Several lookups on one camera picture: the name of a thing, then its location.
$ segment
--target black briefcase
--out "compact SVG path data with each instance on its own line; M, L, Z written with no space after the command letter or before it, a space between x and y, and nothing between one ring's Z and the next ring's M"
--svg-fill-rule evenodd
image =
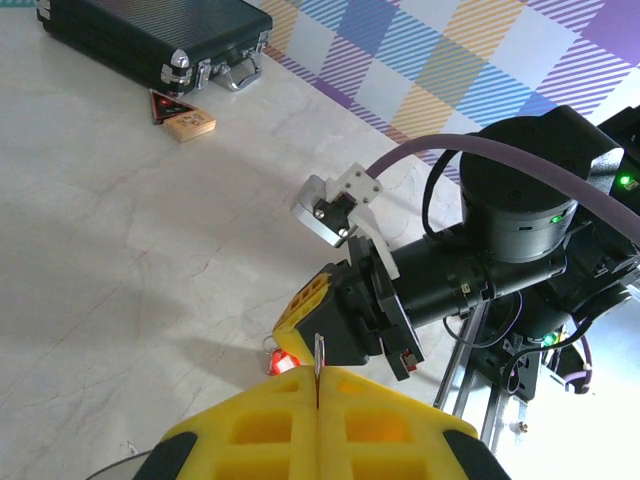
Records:
M216 75L234 91L252 83L273 28L242 0L37 0L37 15L54 37L174 96ZM235 79L245 61L253 72Z

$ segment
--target checkered fabric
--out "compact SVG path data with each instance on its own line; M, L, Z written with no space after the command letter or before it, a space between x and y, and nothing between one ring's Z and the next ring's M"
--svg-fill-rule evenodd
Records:
M640 103L638 0L249 3L275 19L271 57L397 142Z

